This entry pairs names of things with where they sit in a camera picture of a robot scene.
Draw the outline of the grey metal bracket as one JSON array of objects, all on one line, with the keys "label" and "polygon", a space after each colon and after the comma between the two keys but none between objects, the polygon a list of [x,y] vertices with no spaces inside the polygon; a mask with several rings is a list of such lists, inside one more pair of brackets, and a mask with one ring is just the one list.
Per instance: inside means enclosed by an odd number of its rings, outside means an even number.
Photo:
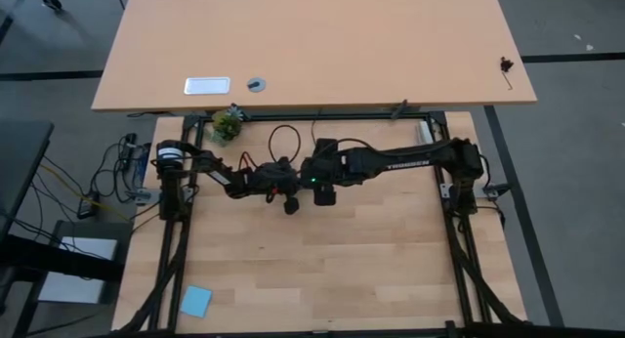
[{"label": "grey metal bracket", "polygon": [[489,184],[482,188],[484,197],[488,200],[497,200],[501,195],[505,194],[511,189],[507,183],[492,185]]},{"label": "grey metal bracket", "polygon": [[160,189],[145,189],[140,188],[136,190],[128,190],[126,194],[137,206],[152,205],[160,201]]}]

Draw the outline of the light wooden desk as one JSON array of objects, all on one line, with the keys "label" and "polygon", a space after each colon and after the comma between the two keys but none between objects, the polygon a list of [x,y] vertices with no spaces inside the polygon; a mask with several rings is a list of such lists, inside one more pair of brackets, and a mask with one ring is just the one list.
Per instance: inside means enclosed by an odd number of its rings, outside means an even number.
[{"label": "light wooden desk", "polygon": [[[190,77],[228,77],[229,92],[185,95]],[[93,109],[535,100],[498,0],[128,0]]]}]

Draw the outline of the black side table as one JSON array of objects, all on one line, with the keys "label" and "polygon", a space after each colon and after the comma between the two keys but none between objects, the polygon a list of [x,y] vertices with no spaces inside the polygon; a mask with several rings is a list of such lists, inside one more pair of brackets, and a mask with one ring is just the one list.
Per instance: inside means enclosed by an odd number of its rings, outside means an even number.
[{"label": "black side table", "polygon": [[54,124],[0,118],[0,242],[21,207]]}]

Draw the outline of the green potted plant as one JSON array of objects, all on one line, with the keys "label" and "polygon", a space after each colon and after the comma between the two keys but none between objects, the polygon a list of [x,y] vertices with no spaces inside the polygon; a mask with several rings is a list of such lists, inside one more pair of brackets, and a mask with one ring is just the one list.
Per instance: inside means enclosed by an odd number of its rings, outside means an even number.
[{"label": "green potted plant", "polygon": [[243,112],[236,104],[216,111],[212,115],[211,140],[222,147],[227,145],[240,134],[243,118]]}]

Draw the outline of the blue sticky note pad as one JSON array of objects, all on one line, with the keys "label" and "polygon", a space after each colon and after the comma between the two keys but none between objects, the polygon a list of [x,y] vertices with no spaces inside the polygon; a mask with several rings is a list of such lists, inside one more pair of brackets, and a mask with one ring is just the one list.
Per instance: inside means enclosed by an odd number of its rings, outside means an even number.
[{"label": "blue sticky note pad", "polygon": [[191,317],[205,318],[212,297],[211,290],[190,285],[183,297],[180,311]]}]

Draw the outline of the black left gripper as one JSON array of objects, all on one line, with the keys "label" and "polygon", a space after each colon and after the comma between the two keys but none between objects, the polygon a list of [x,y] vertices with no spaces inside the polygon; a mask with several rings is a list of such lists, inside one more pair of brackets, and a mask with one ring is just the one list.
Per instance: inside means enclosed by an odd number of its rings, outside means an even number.
[{"label": "black left gripper", "polygon": [[246,177],[248,195],[263,194],[266,203],[272,203],[277,195],[284,195],[283,209],[287,215],[299,210],[296,197],[299,189],[299,177],[289,161],[263,163]]}]

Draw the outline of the white plastic box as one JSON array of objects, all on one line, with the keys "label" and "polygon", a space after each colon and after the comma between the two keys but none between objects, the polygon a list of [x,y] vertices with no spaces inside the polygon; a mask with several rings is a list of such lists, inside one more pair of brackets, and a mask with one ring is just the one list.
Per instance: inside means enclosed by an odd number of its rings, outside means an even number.
[{"label": "white plastic box", "polygon": [[429,123],[426,120],[420,120],[418,122],[417,130],[418,141],[421,145],[429,145],[434,142]]}]

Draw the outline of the black power adapter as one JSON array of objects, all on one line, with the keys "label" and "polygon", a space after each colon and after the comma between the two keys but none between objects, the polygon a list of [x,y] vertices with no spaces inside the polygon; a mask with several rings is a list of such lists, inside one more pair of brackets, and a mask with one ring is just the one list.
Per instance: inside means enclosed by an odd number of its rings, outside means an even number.
[{"label": "black power adapter", "polygon": [[100,195],[96,191],[89,191],[79,199],[76,217],[79,220],[88,219],[97,215],[99,206],[96,202],[100,201]]}]

